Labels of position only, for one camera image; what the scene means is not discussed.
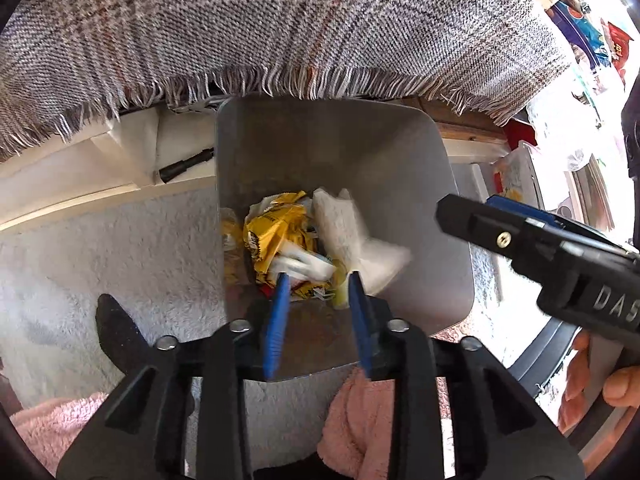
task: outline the fingernail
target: fingernail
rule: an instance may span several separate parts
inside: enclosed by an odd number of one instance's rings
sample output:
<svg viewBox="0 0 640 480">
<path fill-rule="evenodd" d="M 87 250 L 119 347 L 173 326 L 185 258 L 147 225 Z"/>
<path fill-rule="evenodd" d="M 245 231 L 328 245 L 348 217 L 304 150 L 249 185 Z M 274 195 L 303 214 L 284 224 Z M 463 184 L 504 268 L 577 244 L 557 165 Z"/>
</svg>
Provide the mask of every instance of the fingernail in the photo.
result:
<svg viewBox="0 0 640 480">
<path fill-rule="evenodd" d="M 629 379 L 630 377 L 626 370 L 613 374 L 604 383 L 602 395 L 609 397 L 609 399 L 621 399 L 629 389 Z"/>
</svg>

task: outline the screw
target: screw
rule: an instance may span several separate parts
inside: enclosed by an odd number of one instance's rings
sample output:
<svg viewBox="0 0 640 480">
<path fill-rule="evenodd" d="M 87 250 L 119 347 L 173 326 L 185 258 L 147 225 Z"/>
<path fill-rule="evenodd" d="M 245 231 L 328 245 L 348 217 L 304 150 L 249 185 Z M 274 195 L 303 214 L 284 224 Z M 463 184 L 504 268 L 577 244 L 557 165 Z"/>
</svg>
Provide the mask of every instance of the screw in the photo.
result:
<svg viewBox="0 0 640 480">
<path fill-rule="evenodd" d="M 173 350 L 177 346 L 178 340 L 172 335 L 163 335 L 156 341 L 156 348 L 158 350 Z"/>
<path fill-rule="evenodd" d="M 409 324 L 404 319 L 391 319 L 386 324 L 391 332 L 406 332 L 409 330 Z"/>
<path fill-rule="evenodd" d="M 498 237 L 496 238 L 495 243 L 501 249 L 504 249 L 505 247 L 508 247 L 509 244 L 511 243 L 511 233 L 509 233 L 507 231 L 504 231 L 504 232 L 500 233 L 498 235 Z"/>
<path fill-rule="evenodd" d="M 245 319 L 236 319 L 229 324 L 229 330 L 237 334 L 251 330 L 251 323 Z"/>
<path fill-rule="evenodd" d="M 469 352 L 475 352 L 476 350 L 482 348 L 482 343 L 472 336 L 463 337 L 460 340 L 460 345 L 462 346 L 462 348 L 468 350 Z"/>
</svg>

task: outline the black cylindrical object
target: black cylindrical object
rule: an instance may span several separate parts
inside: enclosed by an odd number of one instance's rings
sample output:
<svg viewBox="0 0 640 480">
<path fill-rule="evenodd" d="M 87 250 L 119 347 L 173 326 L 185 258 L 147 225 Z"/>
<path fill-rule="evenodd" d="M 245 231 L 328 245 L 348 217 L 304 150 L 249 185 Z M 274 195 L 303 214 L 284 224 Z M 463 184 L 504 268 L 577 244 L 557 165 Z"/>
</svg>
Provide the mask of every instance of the black cylindrical object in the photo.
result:
<svg viewBox="0 0 640 480">
<path fill-rule="evenodd" d="M 158 171 L 158 173 L 160 174 L 160 180 L 162 180 L 166 184 L 178 175 L 187 171 L 191 166 L 195 166 L 196 164 L 200 164 L 201 162 L 207 162 L 208 160 L 211 160 L 214 153 L 214 148 L 207 148 L 205 150 L 202 150 L 197 155 L 190 156 L 186 160 L 179 160 L 178 162 L 169 164 L 168 166 L 165 166 Z"/>
</svg>

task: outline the finger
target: finger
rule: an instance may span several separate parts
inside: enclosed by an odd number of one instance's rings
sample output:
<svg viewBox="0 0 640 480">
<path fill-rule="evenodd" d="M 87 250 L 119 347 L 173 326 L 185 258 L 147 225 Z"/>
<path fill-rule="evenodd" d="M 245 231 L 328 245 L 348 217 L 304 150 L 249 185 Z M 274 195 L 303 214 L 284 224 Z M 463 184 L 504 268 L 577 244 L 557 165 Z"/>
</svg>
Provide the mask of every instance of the finger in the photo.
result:
<svg viewBox="0 0 640 480">
<path fill-rule="evenodd" d="M 563 400 L 559 410 L 558 428 L 563 433 L 569 428 L 574 427 L 584 415 L 586 407 L 586 399 L 584 394 L 579 394 L 571 400 Z"/>
<path fill-rule="evenodd" d="M 567 367 L 564 398 L 566 400 L 575 399 L 587 387 L 590 378 L 589 355 L 586 350 L 581 350 L 571 359 Z"/>
<path fill-rule="evenodd" d="M 634 415 L 636 414 L 635 408 L 629 408 L 626 410 L 625 415 L 618 421 L 614 430 L 609 433 L 596 449 L 584 460 L 584 469 L 587 476 L 590 475 L 597 466 L 600 465 L 607 455 L 613 450 L 614 446 L 618 443 L 618 440 L 625 432 L 626 427 L 629 425 Z"/>
<path fill-rule="evenodd" d="M 640 367 L 613 372 L 604 383 L 602 396 L 614 407 L 640 406 Z"/>
<path fill-rule="evenodd" d="M 580 330 L 571 344 L 574 350 L 586 350 L 589 347 L 590 335 L 586 330 Z"/>
</svg>

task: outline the crumpled yellow wrapper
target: crumpled yellow wrapper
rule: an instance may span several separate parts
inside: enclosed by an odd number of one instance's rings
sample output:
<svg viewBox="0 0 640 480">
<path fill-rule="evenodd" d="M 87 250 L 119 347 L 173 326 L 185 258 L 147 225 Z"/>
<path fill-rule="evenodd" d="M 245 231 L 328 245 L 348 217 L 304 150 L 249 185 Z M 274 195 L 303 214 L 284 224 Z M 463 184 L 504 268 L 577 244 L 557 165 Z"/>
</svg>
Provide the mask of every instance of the crumpled yellow wrapper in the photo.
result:
<svg viewBox="0 0 640 480">
<path fill-rule="evenodd" d="M 303 196 L 306 196 L 304 191 L 281 193 L 270 201 L 261 214 L 245 222 L 244 244 L 251 251 L 256 282 L 275 286 L 269 280 L 267 271 L 283 240 L 316 252 L 316 239 L 307 232 L 306 207 L 296 204 Z M 301 298 L 311 298 L 313 288 L 318 285 L 326 284 L 305 282 L 293 292 Z"/>
</svg>

